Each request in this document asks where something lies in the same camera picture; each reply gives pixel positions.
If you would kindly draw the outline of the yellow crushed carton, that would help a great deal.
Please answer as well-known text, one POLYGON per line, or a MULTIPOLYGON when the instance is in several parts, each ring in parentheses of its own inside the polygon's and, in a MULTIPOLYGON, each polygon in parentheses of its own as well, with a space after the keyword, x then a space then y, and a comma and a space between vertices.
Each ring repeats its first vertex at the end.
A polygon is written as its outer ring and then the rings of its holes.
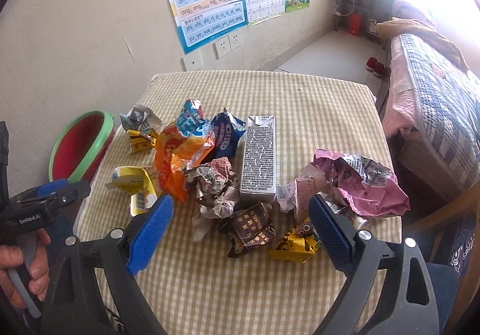
POLYGON ((130 215, 146 213, 159 195, 148 171, 138 166, 119 166, 114 169, 112 179, 105 185, 108 190, 118 189, 130 194, 130 215))

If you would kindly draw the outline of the silver yellow wrapper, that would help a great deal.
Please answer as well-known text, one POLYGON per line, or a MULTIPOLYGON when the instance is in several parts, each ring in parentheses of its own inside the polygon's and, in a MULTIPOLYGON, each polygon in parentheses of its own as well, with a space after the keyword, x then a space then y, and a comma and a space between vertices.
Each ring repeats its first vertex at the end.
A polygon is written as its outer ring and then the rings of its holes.
POLYGON ((135 104, 128 114, 120 114, 120 124, 129 136, 130 152, 137 153, 155 148, 164 122, 150 108, 135 104))

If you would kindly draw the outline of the large pink plastic bag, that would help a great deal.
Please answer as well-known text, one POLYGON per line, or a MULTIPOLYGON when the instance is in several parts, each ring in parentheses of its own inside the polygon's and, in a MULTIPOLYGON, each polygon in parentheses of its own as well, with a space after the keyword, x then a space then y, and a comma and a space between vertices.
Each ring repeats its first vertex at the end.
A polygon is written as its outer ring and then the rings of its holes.
POLYGON ((410 210, 408 195, 395 173, 363 155, 317 149, 312 164, 357 215, 365 218, 402 217, 410 210))

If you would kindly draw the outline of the yellow black snack wrapper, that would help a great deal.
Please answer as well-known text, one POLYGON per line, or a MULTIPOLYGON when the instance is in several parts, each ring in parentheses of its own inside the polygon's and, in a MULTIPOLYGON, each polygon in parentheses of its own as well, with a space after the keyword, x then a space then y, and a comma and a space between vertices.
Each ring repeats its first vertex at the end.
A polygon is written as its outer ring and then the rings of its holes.
POLYGON ((274 249, 268 250, 270 259, 296 264, 304 264, 315 256, 320 248, 320 239, 312 222, 307 218, 304 222, 286 233, 274 249))

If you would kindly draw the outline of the orange snack bag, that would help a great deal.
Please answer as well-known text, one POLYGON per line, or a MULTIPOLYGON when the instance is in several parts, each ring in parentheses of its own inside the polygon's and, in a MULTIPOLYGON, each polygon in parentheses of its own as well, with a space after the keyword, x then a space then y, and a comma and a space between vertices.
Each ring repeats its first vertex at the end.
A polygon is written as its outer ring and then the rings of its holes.
POLYGON ((210 123, 194 130, 186 137, 169 123, 155 143, 154 166, 158 172, 160 188, 174 199, 184 202, 187 195, 185 170, 197 167, 215 147, 215 133, 210 123))

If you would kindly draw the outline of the pink torn paper box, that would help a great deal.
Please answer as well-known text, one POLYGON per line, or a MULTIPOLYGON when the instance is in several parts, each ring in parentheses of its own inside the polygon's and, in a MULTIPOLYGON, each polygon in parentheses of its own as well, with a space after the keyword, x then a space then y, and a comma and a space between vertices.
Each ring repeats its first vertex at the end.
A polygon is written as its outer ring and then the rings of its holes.
POLYGON ((286 186, 277 185, 275 200, 284 213, 294 212, 297 224, 308 217, 308 202, 312 196, 326 191, 326 176, 313 164, 307 164, 301 174, 286 186))

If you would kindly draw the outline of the brown white paper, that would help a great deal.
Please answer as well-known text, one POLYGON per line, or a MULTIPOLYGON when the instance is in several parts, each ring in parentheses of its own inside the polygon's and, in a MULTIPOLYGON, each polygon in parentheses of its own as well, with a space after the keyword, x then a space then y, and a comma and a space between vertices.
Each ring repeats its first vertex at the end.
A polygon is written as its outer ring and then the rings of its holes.
POLYGON ((201 242, 218 220, 233 216, 240 201, 239 180, 226 156, 185 170, 194 188, 196 210, 192 217, 193 242, 201 242))

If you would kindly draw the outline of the dark brown snack wrapper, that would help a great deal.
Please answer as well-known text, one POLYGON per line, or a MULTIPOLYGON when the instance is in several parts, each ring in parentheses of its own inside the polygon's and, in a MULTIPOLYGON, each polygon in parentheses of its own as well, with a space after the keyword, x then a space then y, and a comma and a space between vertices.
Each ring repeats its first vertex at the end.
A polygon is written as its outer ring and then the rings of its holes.
POLYGON ((271 219, 272 206, 258 202, 249 208, 236 211, 222 221, 218 232, 230 239, 230 259, 240 258, 253 250, 270 244, 278 236, 271 219))

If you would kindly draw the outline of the blue oreo wrapper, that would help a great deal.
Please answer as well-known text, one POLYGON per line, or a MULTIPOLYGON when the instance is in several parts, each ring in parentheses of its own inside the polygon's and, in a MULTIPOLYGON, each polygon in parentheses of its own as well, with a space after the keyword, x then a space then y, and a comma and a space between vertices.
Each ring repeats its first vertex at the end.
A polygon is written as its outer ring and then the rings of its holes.
POLYGON ((213 158, 233 158, 236 155, 239 141, 246 131, 246 122, 225 108, 212 119, 211 128, 216 140, 212 150, 213 158))

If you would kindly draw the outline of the grey text milk carton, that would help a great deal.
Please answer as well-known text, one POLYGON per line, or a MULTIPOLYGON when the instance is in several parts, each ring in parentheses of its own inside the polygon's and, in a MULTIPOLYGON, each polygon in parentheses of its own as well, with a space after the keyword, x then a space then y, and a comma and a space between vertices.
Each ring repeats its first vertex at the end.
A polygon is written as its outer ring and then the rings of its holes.
POLYGON ((275 116, 248 116, 240 194, 248 202, 272 203, 277 187, 275 116))

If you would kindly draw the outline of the crushed patterned paper cup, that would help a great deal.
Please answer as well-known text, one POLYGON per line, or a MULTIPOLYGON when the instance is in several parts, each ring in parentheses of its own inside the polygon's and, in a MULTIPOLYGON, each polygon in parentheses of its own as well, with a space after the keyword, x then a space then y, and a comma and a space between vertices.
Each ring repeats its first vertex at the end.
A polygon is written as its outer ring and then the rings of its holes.
POLYGON ((340 203, 338 200, 334 199, 333 197, 329 196, 324 192, 320 192, 320 195, 326 201, 329 208, 335 215, 344 216, 352 223, 352 225, 357 229, 366 229, 369 225, 368 219, 361 217, 352 211, 348 205, 344 205, 340 203))

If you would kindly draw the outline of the light blue wrapper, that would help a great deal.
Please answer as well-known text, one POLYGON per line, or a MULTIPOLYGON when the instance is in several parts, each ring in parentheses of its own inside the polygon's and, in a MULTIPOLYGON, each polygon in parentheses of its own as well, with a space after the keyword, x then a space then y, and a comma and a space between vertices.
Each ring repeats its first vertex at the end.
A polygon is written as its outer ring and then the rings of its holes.
POLYGON ((185 138, 190 136, 205 137, 209 134, 211 124, 203 115, 200 100, 188 99, 185 101, 179 116, 176 118, 176 127, 185 138))

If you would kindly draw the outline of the wooden chair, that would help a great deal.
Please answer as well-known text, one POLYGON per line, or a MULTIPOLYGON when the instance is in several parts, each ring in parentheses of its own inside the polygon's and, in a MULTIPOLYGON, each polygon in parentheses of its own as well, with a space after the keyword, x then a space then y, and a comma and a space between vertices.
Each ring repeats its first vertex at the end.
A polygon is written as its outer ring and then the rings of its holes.
POLYGON ((462 334, 479 311, 479 184, 429 216, 403 228, 426 263, 448 265, 458 278, 456 300, 442 334, 462 334))

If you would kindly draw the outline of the bed with plaid quilt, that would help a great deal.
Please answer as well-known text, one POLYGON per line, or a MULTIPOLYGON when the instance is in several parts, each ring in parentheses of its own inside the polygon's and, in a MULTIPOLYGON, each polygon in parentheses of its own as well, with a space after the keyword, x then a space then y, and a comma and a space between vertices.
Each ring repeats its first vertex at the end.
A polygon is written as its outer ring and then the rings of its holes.
POLYGON ((479 79, 414 34, 391 40, 382 127, 398 161, 446 201, 479 182, 479 79))

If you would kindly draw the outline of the dark shelf unit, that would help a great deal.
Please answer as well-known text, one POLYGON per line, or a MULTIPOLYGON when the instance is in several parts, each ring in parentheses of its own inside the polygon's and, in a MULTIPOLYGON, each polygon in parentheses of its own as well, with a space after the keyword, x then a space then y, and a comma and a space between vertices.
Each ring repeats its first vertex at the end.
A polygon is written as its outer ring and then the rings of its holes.
POLYGON ((333 29, 380 39, 377 25, 391 19, 395 0, 335 0, 333 29))

